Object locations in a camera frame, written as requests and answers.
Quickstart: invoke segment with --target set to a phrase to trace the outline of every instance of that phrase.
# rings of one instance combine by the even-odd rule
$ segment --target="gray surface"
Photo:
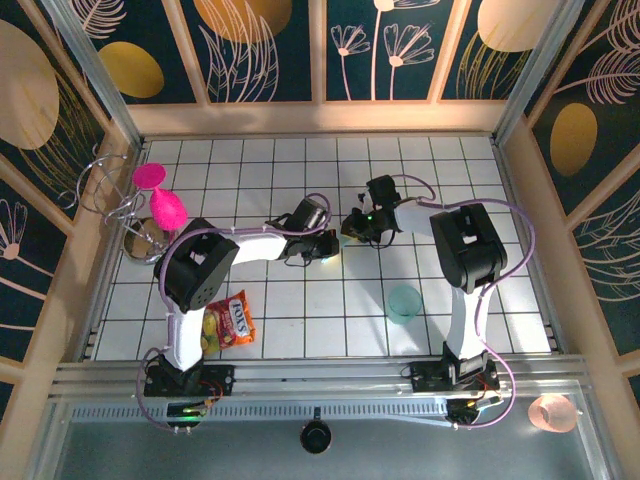
[[[332,422],[333,445],[317,457],[300,447],[300,422],[209,424],[191,437],[145,424],[73,424],[57,478],[592,478],[578,429],[537,430],[526,414],[532,400],[519,399],[503,422],[476,431],[382,420]]]

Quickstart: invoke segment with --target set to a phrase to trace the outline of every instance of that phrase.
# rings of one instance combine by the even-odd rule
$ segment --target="chip bag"
[[[204,355],[252,343],[256,338],[249,303],[244,290],[237,295],[207,305],[202,321],[200,346]]]

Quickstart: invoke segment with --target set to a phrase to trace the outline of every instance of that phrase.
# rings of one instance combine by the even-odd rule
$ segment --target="purple cable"
[[[433,187],[429,185],[427,182],[425,182],[424,180],[422,180],[421,178],[414,177],[413,175],[408,175],[406,173],[398,173],[396,175],[391,175],[391,178],[400,178],[400,177],[409,178],[411,180],[418,182],[423,187],[426,187],[431,192],[431,195],[432,195],[432,197],[429,198],[429,200],[435,200],[437,198],[436,191],[433,189]]]
[[[167,309],[169,310],[169,312],[167,313],[167,329],[168,329],[167,346],[165,346],[162,350],[156,347],[152,347],[149,350],[147,350],[147,353],[144,354],[144,357],[140,362],[140,367],[138,367],[138,375],[136,377],[136,399],[138,400],[138,406],[140,407],[140,410],[142,411],[142,414],[144,415],[144,417],[147,420],[149,420],[154,426],[161,428],[163,430],[173,432],[173,433],[178,433],[179,431],[182,431],[180,429],[173,429],[168,425],[165,425],[155,420],[149,414],[148,410],[145,408],[144,404],[142,403],[142,394],[140,389],[142,372],[144,371],[144,366],[146,365],[149,354],[151,354],[152,352],[157,352],[158,354],[162,354],[167,350],[169,350],[169,348],[173,346],[173,342],[174,342],[173,325],[175,320],[173,317],[174,315],[173,302],[171,302],[169,298],[167,298],[167,294],[165,292],[165,280],[167,277],[167,269],[169,267],[169,261],[171,257],[173,257],[173,254],[180,247],[180,245],[182,245],[188,239],[196,236],[200,236],[200,235],[211,234],[211,233],[224,233],[227,235],[234,235],[234,234],[251,235],[251,234],[260,234],[260,233],[276,233],[278,235],[285,235],[285,236],[291,235],[291,236],[300,237],[300,236],[306,236],[306,235],[313,235],[315,233],[321,232],[325,228],[327,228],[327,226],[329,225],[329,222],[331,221],[331,204],[329,203],[329,199],[321,193],[310,193],[305,198],[310,198],[310,197],[318,197],[322,199],[327,206],[327,212],[326,212],[324,221],[317,227],[314,227],[310,230],[305,230],[304,232],[290,232],[287,230],[278,230],[277,228],[266,227],[266,226],[265,227],[249,227],[249,228],[215,228],[215,227],[200,228],[198,230],[194,230],[178,238],[175,242],[173,242],[171,247],[169,247],[169,250],[167,250],[167,253],[164,257],[164,261],[162,262],[162,267],[160,268],[160,275],[158,276],[158,289],[160,290],[160,297],[162,298],[162,301],[164,302],[164,304],[167,306]]]
[[[493,355],[496,358],[496,360],[498,360],[502,364],[502,366],[505,368],[505,370],[507,371],[507,374],[509,375],[509,379],[511,380],[511,398],[509,399],[509,403],[507,404],[507,407],[504,409],[504,411],[500,415],[498,415],[496,418],[494,418],[493,420],[490,420],[490,421],[484,422],[484,423],[477,423],[477,424],[473,424],[473,425],[464,425],[462,428],[468,428],[468,429],[471,430],[471,429],[476,429],[476,428],[489,427],[491,425],[495,425],[496,423],[501,421],[503,418],[505,418],[509,414],[511,409],[513,408],[513,405],[514,405],[514,403],[516,401],[516,379],[515,379],[515,375],[513,374],[513,370],[511,370],[511,367],[509,367],[509,364],[506,362],[506,360],[504,360],[498,354],[498,352],[496,352],[489,345],[487,345],[487,343],[482,339],[482,337],[480,335],[480,331],[478,329],[478,319],[480,317],[480,306],[482,305],[482,302],[484,300],[485,293],[487,293],[487,291],[490,288],[495,287],[496,285],[498,285],[500,282],[502,282],[506,278],[509,278],[511,275],[513,275],[518,270],[520,270],[522,267],[524,267],[527,264],[527,262],[531,259],[532,255],[533,255],[533,250],[535,249],[535,244],[536,244],[536,232],[535,232],[535,230],[533,228],[533,222],[531,222],[531,220],[529,219],[527,214],[520,207],[518,207],[516,205],[513,205],[513,204],[511,204],[509,202],[506,202],[504,200],[498,200],[498,199],[495,199],[495,198],[478,198],[478,199],[475,199],[475,200],[465,200],[464,202],[457,202],[457,203],[452,203],[452,204],[449,204],[449,205],[445,205],[445,204],[439,205],[439,204],[435,204],[435,203],[423,202],[423,201],[420,200],[420,198],[418,198],[417,201],[418,201],[419,205],[422,205],[424,207],[442,208],[442,209],[445,209],[445,210],[450,210],[450,209],[459,208],[459,207],[465,207],[465,206],[468,206],[468,205],[474,205],[474,204],[478,204],[478,203],[494,203],[494,204],[497,204],[497,205],[504,205],[505,207],[508,207],[509,209],[513,210],[518,215],[520,215],[520,217],[522,217],[522,219],[527,224],[527,227],[529,227],[529,243],[530,244],[529,244],[529,250],[527,250],[526,255],[522,258],[522,260],[515,267],[513,267],[507,273],[505,273],[504,275],[498,277],[494,282],[489,283],[489,284],[485,285],[484,287],[482,287],[482,290],[480,290],[480,297],[478,299],[478,305],[476,306],[476,313],[475,313],[475,318],[474,318],[474,323],[475,323],[475,327],[476,327],[476,335],[478,335],[478,339],[480,340],[480,343],[482,343],[482,345],[487,349],[487,351],[491,355]]]

